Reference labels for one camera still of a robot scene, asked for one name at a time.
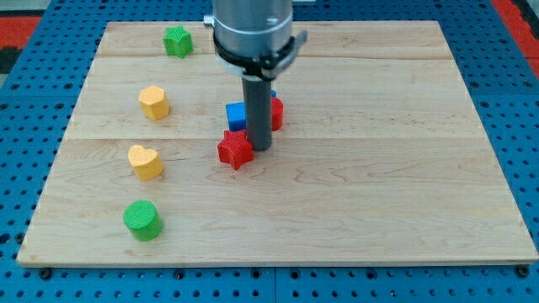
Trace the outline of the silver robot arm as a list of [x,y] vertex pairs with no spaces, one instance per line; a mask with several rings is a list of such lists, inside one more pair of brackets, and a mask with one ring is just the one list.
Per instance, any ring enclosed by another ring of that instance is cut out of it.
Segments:
[[305,42],[292,36],[292,20],[291,0],[213,0],[203,18],[222,65],[242,78],[247,138],[257,152],[272,144],[271,83]]

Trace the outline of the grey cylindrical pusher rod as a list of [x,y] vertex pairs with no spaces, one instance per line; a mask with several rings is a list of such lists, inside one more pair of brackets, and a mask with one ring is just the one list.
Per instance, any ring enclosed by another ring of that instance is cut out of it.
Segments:
[[256,152],[271,147],[270,82],[242,80],[248,140]]

